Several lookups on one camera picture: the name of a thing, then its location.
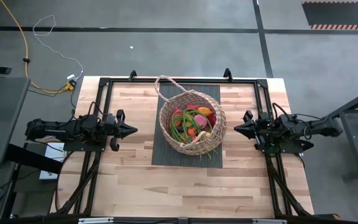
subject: white cable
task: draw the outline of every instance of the white cable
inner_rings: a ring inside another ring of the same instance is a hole
[[[50,31],[49,31],[47,34],[37,34],[37,33],[35,33],[35,27],[36,27],[41,21],[43,21],[44,19],[48,19],[49,17],[52,17],[52,18],[53,18],[53,26],[52,26],[52,28],[50,29]],[[81,73],[80,73],[80,75],[79,75],[78,77],[76,77],[76,79],[78,80],[79,78],[82,77],[82,74],[84,74],[84,68],[82,67],[81,63],[78,62],[77,59],[69,58],[69,57],[64,56],[62,53],[60,53],[60,52],[58,52],[58,51],[52,49],[52,48],[49,47],[48,45],[44,44],[44,43],[38,38],[38,36],[43,37],[43,36],[49,35],[49,34],[52,32],[52,30],[53,30],[53,28],[54,28],[55,26],[56,26],[55,15],[45,16],[44,18],[40,19],[40,20],[33,26],[32,32],[34,33],[34,37],[35,37],[44,47],[49,48],[49,50],[51,50],[52,52],[55,52],[55,53],[57,53],[57,54],[60,54],[60,56],[62,56],[62,57],[65,58],[65,59],[75,61],[75,62],[81,67]]]

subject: wooden tabletop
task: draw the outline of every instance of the wooden tabletop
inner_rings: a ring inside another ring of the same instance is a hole
[[[86,114],[90,103],[96,99],[99,78],[84,77],[76,116]],[[283,79],[267,81],[271,102],[290,112]],[[115,114],[118,109],[123,109],[126,123],[136,127],[138,132],[119,140],[119,152],[106,146],[99,166],[92,216],[273,217],[264,156],[255,150],[253,139],[248,140],[233,130],[243,123],[246,110],[257,114],[254,87],[246,84],[220,86],[221,105],[227,118],[223,169],[206,169],[152,166],[158,100],[154,84],[114,84],[109,112]],[[75,152],[63,166],[58,182],[60,206],[78,185],[83,156],[84,152]],[[294,155],[283,154],[283,164],[289,189],[302,206],[313,213],[302,162]],[[87,192],[88,188],[84,193],[83,207]],[[284,211],[279,190],[278,195]]]

